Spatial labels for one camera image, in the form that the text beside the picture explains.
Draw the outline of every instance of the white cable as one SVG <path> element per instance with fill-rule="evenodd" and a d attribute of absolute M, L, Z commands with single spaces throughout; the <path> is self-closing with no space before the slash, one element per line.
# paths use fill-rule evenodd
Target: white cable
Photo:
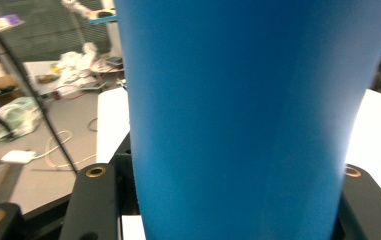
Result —
<path fill-rule="evenodd" d="M 66 142 L 69 141 L 69 140 L 72 138 L 72 136 L 73 136 L 73 134 L 72 134 L 71 131 L 60 131 L 60 132 L 56 133 L 56 135 L 60 135 L 60 134 L 62 134 L 62 133 L 66 133 L 66 134 L 67 134 L 67 137 L 66 137 L 65 140 L 63 140 L 63 141 L 61 142 L 61 144 L 66 143 Z M 39 156 L 34 157 L 33 160 L 34 160 L 34 159 L 38 159 L 38 158 L 42 158 L 42 157 L 44 157 L 44 160 L 45 160 L 46 164 L 47 164 L 49 167 L 52 167 L 52 168 L 69 167 L 69 166 L 70 166 L 69 163 L 68 163 L 68 164 L 60 164 L 60 165 L 57 165 L 57 164 L 53 163 L 52 159 L 50 158 L 50 153 L 52 153 L 54 150 L 56 150 L 56 149 L 59 148 L 59 145 L 57 145 L 57 146 L 51 148 L 53 139 L 54 139 L 54 137 L 51 137 L 51 138 L 47 141 L 47 143 L 46 143 L 46 152 L 45 152 L 44 154 L 41 154 L 41 155 L 39 155 Z M 91 156 L 89 156 L 89 157 L 84 158 L 83 160 L 80 160 L 80 161 L 78 161 L 78 162 L 74 162 L 74 164 L 79 164 L 79 163 L 85 162 L 85 161 L 89 160 L 90 158 L 95 157 L 96 155 L 97 155 L 97 154 L 93 154 L 93 155 L 91 155 Z"/>
<path fill-rule="evenodd" d="M 56 135 L 60 135 L 60 134 L 62 134 L 62 133 L 67 133 L 67 134 L 68 134 L 68 137 L 67 137 L 65 140 L 63 140 L 63 141 L 61 142 L 62 144 L 64 144 L 64 143 L 66 143 L 67 141 L 69 141 L 69 139 L 72 138 L 72 132 L 71 132 L 71 131 L 61 131 L 61 132 L 56 133 Z M 54 139 L 54 137 L 51 137 L 51 138 L 47 141 L 47 143 L 46 143 L 46 152 L 45 152 L 44 154 L 41 154 L 40 156 L 36 156 L 36 157 L 34 157 L 33 160 L 34 160 L 34 159 L 38 159 L 38 158 L 45 157 L 45 156 L 47 156 L 48 154 L 50 154 L 51 152 L 53 152 L 54 150 L 56 150 L 56 149 L 59 148 L 59 145 L 57 145 L 56 147 L 54 147 L 54 148 L 52 148 L 52 149 L 50 149 L 50 150 L 48 149 L 48 147 L 50 148 L 50 145 L 51 145 L 51 142 L 53 141 L 53 139 Z"/>

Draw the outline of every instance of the white table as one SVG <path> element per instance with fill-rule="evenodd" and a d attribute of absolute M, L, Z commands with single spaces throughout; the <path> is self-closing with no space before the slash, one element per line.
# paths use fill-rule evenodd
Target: white table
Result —
<path fill-rule="evenodd" d="M 98 100 L 97 163 L 108 163 L 130 131 L 128 95 L 123 88 L 103 92 Z M 124 239 L 144 240 L 141 216 L 122 216 Z"/>
<path fill-rule="evenodd" d="M 97 162 L 108 162 L 129 131 L 127 93 L 114 89 L 100 94 Z M 381 187 L 381 94 L 367 90 L 360 106 L 346 163 L 363 168 Z M 141 218 L 124 218 L 125 239 L 145 239 Z"/>
<path fill-rule="evenodd" d="M 381 187 L 381 94 L 367 90 L 356 118 L 346 163 L 366 170 Z"/>

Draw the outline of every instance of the wire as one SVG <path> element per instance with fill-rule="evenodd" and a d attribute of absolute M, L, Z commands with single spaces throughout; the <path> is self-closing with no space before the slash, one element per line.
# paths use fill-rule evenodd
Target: wire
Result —
<path fill-rule="evenodd" d="M 54 136 L 56 142 L 59 144 L 60 149 L 61 149 L 63 155 L 65 156 L 66 161 L 69 162 L 71 169 L 74 171 L 75 175 L 77 175 L 78 171 L 75 168 L 73 161 L 72 161 L 71 157 L 69 156 L 67 150 L 62 146 L 60 139 L 57 137 L 56 131 L 55 131 L 49 117 L 47 116 L 46 108 L 44 107 L 43 103 L 41 102 L 38 94 L 32 88 L 31 83 L 28 79 L 28 74 L 27 74 L 24 66 L 19 63 L 18 59 L 16 59 L 15 55 L 12 54 L 12 51 L 10 50 L 10 48 L 7 46 L 7 44 L 4 42 L 4 40 L 1 37 L 0 37 L 0 46 L 4 49 L 4 52 L 10 58 L 10 61 L 15 66 L 16 70 L 18 71 L 19 75 L 21 76 L 22 80 L 24 81 L 25 85 L 27 86 L 29 92 L 31 93 L 34 100 L 36 101 L 36 103 L 37 103 L 37 105 L 38 105 L 38 107 L 42 113 L 43 119 L 45 120 L 45 122 L 47 124 L 47 127 L 49 128 L 50 132 Z"/>
<path fill-rule="evenodd" d="M 89 131 L 97 132 L 97 129 L 91 128 L 91 125 L 92 125 L 95 121 L 97 121 L 97 118 L 94 118 L 93 120 L 91 120 L 91 121 L 87 124 L 87 129 L 88 129 Z"/>
<path fill-rule="evenodd" d="M 71 131 L 66 131 L 66 130 L 65 130 L 65 131 L 60 131 L 60 132 L 56 133 L 56 135 L 61 135 L 61 134 L 67 134 L 67 137 L 66 137 L 65 140 L 62 141 L 62 144 L 64 144 L 64 143 L 66 143 L 67 141 L 69 141 L 69 140 L 72 138 L 72 136 L 73 136 L 73 134 L 72 134 Z M 53 139 L 54 139 L 54 137 L 52 136 L 52 137 L 49 138 L 49 140 L 47 141 L 47 143 L 46 143 L 46 149 L 45 149 L 46 152 L 43 153 L 43 154 L 41 154 L 41 155 L 39 155 L 39 156 L 34 157 L 33 160 L 44 157 L 44 159 L 45 159 L 45 161 L 46 161 L 46 164 L 47 164 L 47 166 L 49 166 L 49 167 L 52 167 L 52 168 L 69 167 L 70 164 L 60 164 L 60 165 L 57 165 L 57 164 L 53 163 L 52 159 L 50 158 L 50 154 L 51 154 L 53 151 L 55 151 L 56 149 L 59 148 L 59 145 L 57 145 L 57 146 L 55 146 L 55 147 L 52 147 Z M 96 155 L 97 155 L 97 154 L 93 154 L 93 155 L 91 155 L 91 156 L 89 156 L 89 157 L 84 158 L 83 160 L 80 160 L 80 161 L 78 161 L 78 162 L 74 162 L 74 164 L 80 164 L 80 163 L 82 163 L 82 162 L 85 162 L 85 161 L 87 161 L 87 160 L 89 160 L 89 159 L 95 157 Z"/>
<path fill-rule="evenodd" d="M 55 89 L 53 90 L 53 92 L 56 92 L 58 89 L 61 89 L 61 88 L 64 88 L 64 87 L 75 87 L 75 88 L 80 88 L 79 86 L 76 86 L 76 85 L 73 85 L 73 84 L 66 84 L 66 85 L 62 85 L 62 86 L 59 86 L 59 87 L 55 88 Z M 59 99 L 58 99 L 58 100 L 74 100 L 74 99 L 77 99 L 77 98 L 79 98 L 79 97 L 81 97 L 81 96 L 83 96 L 83 95 L 85 95 L 85 94 L 86 94 L 86 92 L 81 93 L 81 94 L 79 94 L 78 96 L 75 96 L 75 97 L 65 98 L 65 97 L 63 97 L 62 95 L 60 95 L 59 92 L 58 92 L 58 96 L 59 96 Z"/>
<path fill-rule="evenodd" d="M 62 144 L 64 144 L 64 143 L 66 143 L 67 141 L 69 141 L 69 139 L 72 138 L 72 132 L 71 132 L 71 131 L 61 131 L 61 132 L 56 133 L 56 135 L 60 135 L 60 134 L 62 134 L 62 133 L 67 133 L 67 134 L 68 134 L 68 137 L 67 137 L 65 140 L 63 140 L 63 141 L 61 142 Z M 51 137 L 47 142 L 50 143 L 51 141 L 53 141 L 53 137 Z M 58 149 L 58 148 L 59 148 L 59 145 L 57 145 L 56 147 L 54 147 L 54 148 L 48 150 L 48 149 L 47 149 L 47 144 L 46 144 L 46 152 L 43 153 L 43 154 L 41 154 L 41 155 L 39 155 L 39 156 L 34 157 L 33 160 L 34 160 L 34 159 L 39 159 L 39 158 L 45 157 L 46 155 L 50 154 L 51 152 L 53 152 L 54 150 L 56 150 L 56 149 Z"/>
<path fill-rule="evenodd" d="M 115 70 L 115 69 L 117 69 L 119 72 L 124 71 L 124 68 L 118 69 L 117 66 L 110 66 L 110 65 L 108 65 L 108 64 L 106 63 L 106 58 L 104 58 L 104 57 L 101 57 L 101 58 L 99 58 L 98 60 L 94 61 L 93 64 L 92 64 L 92 66 L 90 67 L 90 70 L 92 70 L 93 65 L 95 65 L 95 66 L 98 67 L 98 69 L 96 70 L 96 72 L 98 72 L 98 73 L 102 73 L 102 72 L 104 72 L 103 75 L 105 75 L 106 73 L 108 73 L 108 72 L 110 72 L 110 71 L 112 71 L 112 70 Z"/>
<path fill-rule="evenodd" d="M 116 69 L 116 68 L 111 68 L 111 69 L 107 70 L 105 73 L 102 74 L 102 76 L 99 77 L 98 81 L 101 82 L 101 81 L 103 80 L 103 78 L 105 78 L 106 75 L 107 75 L 110 71 L 112 71 L 112 70 L 114 70 L 114 69 Z"/>

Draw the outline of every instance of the blue cylinder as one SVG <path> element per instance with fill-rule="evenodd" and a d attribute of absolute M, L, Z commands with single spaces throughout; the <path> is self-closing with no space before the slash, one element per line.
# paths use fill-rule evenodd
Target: blue cylinder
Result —
<path fill-rule="evenodd" d="M 381 0 L 116 0 L 147 239 L 330 239 Z"/>

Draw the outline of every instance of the plastic bag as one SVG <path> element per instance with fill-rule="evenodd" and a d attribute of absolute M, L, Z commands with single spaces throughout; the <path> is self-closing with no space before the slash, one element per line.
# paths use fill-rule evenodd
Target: plastic bag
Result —
<path fill-rule="evenodd" d="M 41 112 L 31 97 L 21 97 L 0 108 L 0 118 L 13 131 L 15 138 L 31 133 L 38 126 Z M 6 129 L 0 125 L 0 141 L 8 135 Z"/>

